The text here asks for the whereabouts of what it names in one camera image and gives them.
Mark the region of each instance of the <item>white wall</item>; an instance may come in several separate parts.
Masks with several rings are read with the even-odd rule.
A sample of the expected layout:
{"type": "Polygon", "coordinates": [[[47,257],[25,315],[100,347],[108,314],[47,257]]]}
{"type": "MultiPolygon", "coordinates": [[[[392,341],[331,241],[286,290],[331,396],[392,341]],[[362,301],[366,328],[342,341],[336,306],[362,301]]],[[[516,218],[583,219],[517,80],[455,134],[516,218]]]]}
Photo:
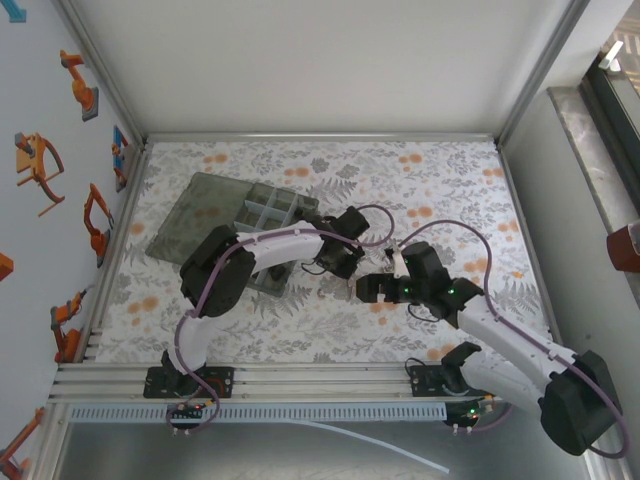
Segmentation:
{"type": "Polygon", "coordinates": [[[149,132],[502,126],[567,0],[76,0],[149,132]]]}
{"type": "Polygon", "coordinates": [[[545,78],[547,87],[578,85],[633,0],[591,0],[545,78]]]}
{"type": "MultiPolygon", "coordinates": [[[[18,3],[27,10],[26,23],[10,24],[0,9],[0,252],[15,263],[15,271],[0,282],[0,448],[49,393],[56,368],[50,308],[97,281],[96,257],[83,224],[89,182],[100,189],[116,219],[126,192],[118,195],[114,187],[116,115],[101,95],[99,116],[82,122],[71,75],[59,56],[60,49],[76,53],[76,47],[50,2],[18,3]],[[66,198],[41,218],[38,213],[49,204],[42,190],[33,181],[16,186],[27,173],[15,170],[14,134],[20,131],[49,139],[65,167],[50,186],[66,198]]],[[[88,69],[79,71],[87,84],[96,85],[88,69]]],[[[49,171],[52,163],[45,156],[49,171]]],[[[107,228],[97,206],[92,218],[98,228],[107,228]]],[[[90,310],[94,293],[85,297],[76,325],[90,310]]],[[[18,458],[26,453],[20,451],[18,458]]]]}
{"type": "Polygon", "coordinates": [[[548,96],[532,104],[505,153],[564,342],[607,362],[635,439],[640,475],[640,314],[611,265],[602,218],[548,96]]]}

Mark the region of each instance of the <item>floral tablecloth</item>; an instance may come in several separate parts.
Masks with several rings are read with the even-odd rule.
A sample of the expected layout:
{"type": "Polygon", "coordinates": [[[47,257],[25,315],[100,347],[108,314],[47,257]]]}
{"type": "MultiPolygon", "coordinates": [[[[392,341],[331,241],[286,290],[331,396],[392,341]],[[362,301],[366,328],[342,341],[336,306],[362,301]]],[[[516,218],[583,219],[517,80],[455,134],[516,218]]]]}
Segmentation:
{"type": "MultiPolygon", "coordinates": [[[[394,214],[397,239],[435,219],[466,222],[488,237],[494,251],[491,295],[512,319],[548,335],[513,202],[490,142],[157,143],[96,361],[157,362],[182,312],[191,307],[180,294],[179,266],[144,252],[195,172],[290,188],[318,198],[323,214],[339,215],[349,205],[384,205],[394,214]]],[[[384,214],[365,213],[372,225],[367,238],[384,236],[384,214]]],[[[438,226],[422,238],[435,246],[452,276],[481,282],[486,253],[471,233],[438,226]]],[[[380,271],[385,263],[382,249],[370,250],[357,275],[380,271]]],[[[362,304],[344,280],[312,276],[299,266],[282,298],[246,289],[233,310],[211,320],[211,332],[209,360],[236,363],[438,360],[468,339],[444,321],[412,318],[404,305],[362,304]]]]}

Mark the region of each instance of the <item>white robotic arm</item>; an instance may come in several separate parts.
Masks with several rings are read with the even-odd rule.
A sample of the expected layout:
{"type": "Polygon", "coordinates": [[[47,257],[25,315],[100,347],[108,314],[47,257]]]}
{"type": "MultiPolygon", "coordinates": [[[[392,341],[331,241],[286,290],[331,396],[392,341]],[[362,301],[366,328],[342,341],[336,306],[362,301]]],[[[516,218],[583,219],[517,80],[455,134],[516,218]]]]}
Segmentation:
{"type": "MultiPolygon", "coordinates": [[[[267,233],[235,234],[224,226],[214,229],[180,271],[182,292],[197,307],[176,333],[179,354],[170,348],[169,361],[163,360],[163,367],[169,369],[166,377],[171,379],[167,388],[178,393],[175,385],[181,377],[193,377],[204,366],[212,332],[210,320],[202,317],[230,310],[254,273],[313,258],[327,271],[350,278],[364,252],[346,242],[355,241],[368,227],[364,217],[350,207],[339,218],[315,217],[267,233]],[[214,266],[217,277],[211,273],[214,266]]],[[[472,387],[502,397],[540,418],[552,440],[574,455],[582,454],[615,423],[602,397],[580,378],[591,379],[619,405],[602,358],[593,352],[577,355],[522,324],[516,327],[496,316],[483,298],[485,292],[467,279],[451,279],[426,242],[411,244],[401,252],[396,249],[390,256],[395,273],[358,279],[360,300],[373,303],[382,296],[386,302],[424,305],[436,318],[492,349],[482,351],[465,342],[447,354],[442,360],[442,378],[448,391],[460,393],[472,387]]]]}
{"type": "Polygon", "coordinates": [[[555,359],[556,356],[561,356],[571,364],[575,361],[573,356],[576,353],[572,350],[553,343],[525,325],[519,325],[519,328],[553,352],[545,355],[500,323],[482,296],[473,297],[458,313],[458,328],[495,351],[476,352],[465,360],[460,371],[467,385],[499,395],[538,417],[541,413],[539,401],[551,382],[551,375],[566,370],[555,359]]]}
{"type": "MultiPolygon", "coordinates": [[[[309,222],[300,221],[289,227],[282,228],[279,231],[312,230],[314,228],[315,227],[309,222]]],[[[248,239],[255,239],[260,234],[261,232],[251,234],[239,233],[236,237],[238,242],[243,242],[248,239]]],[[[324,240],[319,235],[304,233],[276,237],[270,241],[245,245],[243,247],[244,251],[253,255],[255,260],[249,277],[265,268],[271,268],[275,265],[281,265],[294,260],[316,258],[323,245],[324,240]]],[[[241,285],[241,290],[244,290],[245,286],[246,281],[241,285]]],[[[212,320],[207,317],[190,318],[180,332],[180,352],[182,353],[183,362],[190,370],[197,370],[202,367],[207,360],[207,347],[211,343],[213,333],[211,324],[212,320]]],[[[186,370],[180,362],[178,362],[174,346],[171,346],[167,351],[176,369],[186,374],[186,370]]]]}
{"type": "Polygon", "coordinates": [[[549,437],[573,455],[582,454],[616,422],[611,406],[619,402],[601,357],[590,351],[578,355],[519,322],[511,323],[494,311],[480,287],[464,278],[452,279],[427,242],[387,253],[396,273],[398,265],[403,273],[360,278],[358,298],[370,303],[383,296],[387,302],[424,305],[436,318],[490,347],[483,351],[464,342],[449,352],[439,377],[443,390],[461,394],[474,388],[502,397],[539,417],[549,437]]]}

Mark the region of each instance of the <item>orange object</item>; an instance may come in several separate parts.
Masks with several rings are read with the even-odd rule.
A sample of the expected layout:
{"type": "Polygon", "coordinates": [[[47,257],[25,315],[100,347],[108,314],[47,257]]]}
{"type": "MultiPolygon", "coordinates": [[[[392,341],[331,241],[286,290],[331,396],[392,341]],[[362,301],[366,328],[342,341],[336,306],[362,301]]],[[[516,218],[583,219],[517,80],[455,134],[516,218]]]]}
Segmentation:
{"type": "Polygon", "coordinates": [[[58,347],[58,353],[55,356],[56,363],[73,362],[73,357],[75,357],[80,343],[80,331],[74,328],[65,334],[60,327],[78,314],[82,307],[82,299],[92,286],[90,285],[83,291],[76,293],[73,300],[67,301],[63,306],[51,308],[51,330],[53,330],[53,336],[58,347]]]}
{"type": "Polygon", "coordinates": [[[98,116],[98,89],[89,88],[82,76],[78,73],[77,66],[84,65],[84,60],[80,55],[67,55],[64,50],[60,50],[60,63],[69,70],[73,83],[71,89],[73,96],[82,105],[82,120],[91,120],[98,116]]]}
{"type": "Polygon", "coordinates": [[[91,223],[91,207],[93,207],[93,202],[98,202],[98,206],[102,209],[104,214],[107,216],[109,220],[109,228],[113,228],[113,216],[107,207],[102,195],[98,191],[98,188],[93,184],[89,184],[89,198],[87,198],[86,203],[84,204],[84,225],[87,227],[89,231],[89,235],[91,235],[91,248],[93,248],[98,256],[98,268],[102,266],[104,262],[104,256],[107,251],[107,245],[109,244],[109,238],[111,237],[110,230],[107,230],[105,233],[102,233],[91,223]]]}
{"type": "Polygon", "coordinates": [[[640,220],[610,233],[607,251],[616,270],[640,272],[640,220]]]}
{"type": "Polygon", "coordinates": [[[29,170],[29,176],[19,180],[17,185],[20,187],[28,181],[33,180],[42,188],[42,191],[49,200],[53,202],[52,205],[49,205],[38,214],[38,216],[41,217],[64,200],[64,197],[59,197],[54,194],[47,183],[64,172],[64,165],[62,164],[62,160],[60,160],[60,155],[58,155],[58,152],[51,142],[41,137],[39,133],[34,133],[28,137],[25,137],[22,133],[16,133],[15,145],[18,148],[16,151],[16,173],[29,170]],[[49,176],[47,176],[44,166],[44,154],[47,150],[53,156],[56,166],[58,167],[58,171],[49,176]]]}
{"type": "Polygon", "coordinates": [[[118,181],[118,188],[116,191],[120,191],[127,186],[127,177],[124,176],[124,173],[122,173],[122,170],[118,167],[113,167],[113,171],[115,172],[116,180],[118,181]]]}
{"type": "Polygon", "coordinates": [[[21,480],[24,470],[29,466],[29,459],[25,460],[20,465],[16,465],[11,460],[11,457],[15,455],[18,448],[20,448],[29,435],[31,435],[38,425],[40,425],[43,416],[44,408],[37,409],[36,414],[29,424],[22,429],[7,448],[0,451],[0,472],[9,480],[21,480]]]}
{"type": "Polygon", "coordinates": [[[7,278],[13,272],[13,260],[0,253],[0,281],[7,278]]]}

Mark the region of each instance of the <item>white cable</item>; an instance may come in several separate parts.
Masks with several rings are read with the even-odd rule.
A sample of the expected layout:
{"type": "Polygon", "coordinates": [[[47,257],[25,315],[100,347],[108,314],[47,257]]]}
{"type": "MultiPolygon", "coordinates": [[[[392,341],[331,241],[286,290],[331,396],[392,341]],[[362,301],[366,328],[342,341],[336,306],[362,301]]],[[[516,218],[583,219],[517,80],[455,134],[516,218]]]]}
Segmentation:
{"type": "Polygon", "coordinates": [[[294,425],[303,425],[305,427],[313,427],[320,428],[322,430],[329,430],[330,432],[340,433],[342,435],[346,435],[348,437],[357,438],[358,440],[362,440],[363,442],[372,443],[374,445],[378,445],[379,447],[386,448],[391,450],[392,452],[399,453],[400,455],[404,455],[407,458],[415,460],[416,462],[420,462],[423,465],[426,465],[431,468],[435,468],[436,470],[440,470],[446,474],[449,474],[449,469],[447,467],[443,467],[431,460],[427,460],[426,458],[419,457],[411,452],[407,452],[400,447],[396,447],[395,445],[391,445],[390,443],[383,442],[382,440],[377,440],[375,438],[367,437],[365,435],[360,435],[359,433],[352,432],[350,430],[345,430],[344,428],[334,427],[333,425],[325,425],[324,423],[316,423],[316,422],[307,422],[305,420],[283,420],[283,423],[292,423],[294,425]]]}

